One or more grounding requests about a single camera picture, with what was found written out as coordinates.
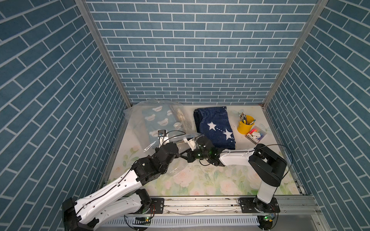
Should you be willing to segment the light blue bear blanket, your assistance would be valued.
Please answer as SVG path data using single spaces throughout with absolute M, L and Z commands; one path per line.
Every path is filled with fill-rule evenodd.
M 158 140 L 158 131 L 182 131 L 183 124 L 177 118 L 174 108 L 170 105 L 152 105 L 142 110 L 149 142 Z

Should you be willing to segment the navy blue star blanket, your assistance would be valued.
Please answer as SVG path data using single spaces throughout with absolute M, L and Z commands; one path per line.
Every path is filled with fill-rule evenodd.
M 226 106 L 197 108 L 193 116 L 197 132 L 204 134 L 215 147 L 235 150 L 236 141 Z

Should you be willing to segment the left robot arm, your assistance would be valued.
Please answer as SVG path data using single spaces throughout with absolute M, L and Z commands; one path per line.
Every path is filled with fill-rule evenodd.
M 175 143 L 162 145 L 100 190 L 78 200 L 66 199 L 62 204 L 64 229 L 95 231 L 123 215 L 146 212 L 152 200 L 143 186 L 165 174 L 179 156 Z

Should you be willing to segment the clear plastic vacuum bag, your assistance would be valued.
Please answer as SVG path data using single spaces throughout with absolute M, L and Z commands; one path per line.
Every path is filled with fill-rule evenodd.
M 177 145 L 182 153 L 199 135 L 193 128 L 185 106 L 166 100 L 140 102 L 124 111 L 128 122 L 128 141 L 139 144 L 139 159 L 151 156 L 156 149 L 168 144 Z

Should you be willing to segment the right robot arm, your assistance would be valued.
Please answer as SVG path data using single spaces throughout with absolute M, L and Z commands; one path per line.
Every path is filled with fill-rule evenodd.
M 252 149 L 229 150 L 215 147 L 205 136 L 185 139 L 185 142 L 189 148 L 180 152 L 180 157 L 189 163 L 205 159 L 215 167 L 252 167 L 261 179 L 258 193 L 251 203 L 254 210 L 259 213 L 280 212 L 274 195 L 285 177 L 287 162 L 268 145 L 257 144 Z

